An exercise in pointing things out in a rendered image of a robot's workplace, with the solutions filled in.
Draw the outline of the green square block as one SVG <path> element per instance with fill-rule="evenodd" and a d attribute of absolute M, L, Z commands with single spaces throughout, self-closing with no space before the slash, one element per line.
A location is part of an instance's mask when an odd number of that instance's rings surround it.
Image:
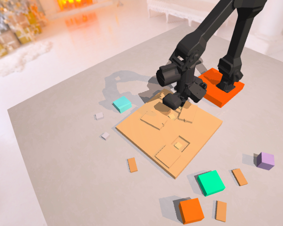
<path fill-rule="evenodd" d="M 225 186 L 216 170 L 199 175 L 197 180 L 204 196 L 209 196 L 225 189 Z"/>

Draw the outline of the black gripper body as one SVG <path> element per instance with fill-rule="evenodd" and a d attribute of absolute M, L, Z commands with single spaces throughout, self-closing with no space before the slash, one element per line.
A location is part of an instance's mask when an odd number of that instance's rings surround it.
<path fill-rule="evenodd" d="M 181 106 L 182 101 L 186 98 L 183 96 L 183 92 L 185 91 L 186 87 L 191 85 L 193 81 L 195 80 L 196 84 L 203 83 L 203 80 L 199 77 L 194 76 L 194 78 L 190 81 L 178 81 L 176 82 L 176 86 L 174 87 L 175 90 L 177 90 L 174 94 L 167 94 L 163 98 L 163 104 L 168 106 L 169 108 L 176 110 L 178 107 Z"/>

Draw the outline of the purple cube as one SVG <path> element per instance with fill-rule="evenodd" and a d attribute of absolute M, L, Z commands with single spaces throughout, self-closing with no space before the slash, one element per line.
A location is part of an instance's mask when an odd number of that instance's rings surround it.
<path fill-rule="evenodd" d="M 257 168 L 262 168 L 269 171 L 272 167 L 274 167 L 274 165 L 274 155 L 261 152 L 257 156 Z"/>

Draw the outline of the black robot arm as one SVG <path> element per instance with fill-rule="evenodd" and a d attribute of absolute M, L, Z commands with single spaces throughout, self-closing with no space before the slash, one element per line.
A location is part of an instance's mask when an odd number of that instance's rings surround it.
<path fill-rule="evenodd" d="M 267 0 L 220 0 L 211 10 L 199 27 L 186 35 L 178 44 L 169 60 L 172 62 L 160 66 L 156 73 L 158 83 L 164 87 L 194 78 L 195 66 L 200 64 L 199 58 L 206 49 L 206 44 L 212 35 L 219 29 L 230 14 L 237 9 L 238 18 L 231 38 L 227 54 L 219 59 L 218 69 L 222 74 L 219 89 L 229 93 L 236 88 L 235 82 L 242 79 L 241 53 L 248 37 L 254 17 L 260 13 Z M 177 57 L 180 56 L 184 60 Z M 195 83 L 186 87 L 183 96 L 187 96 L 198 103 L 207 93 L 207 84 Z"/>

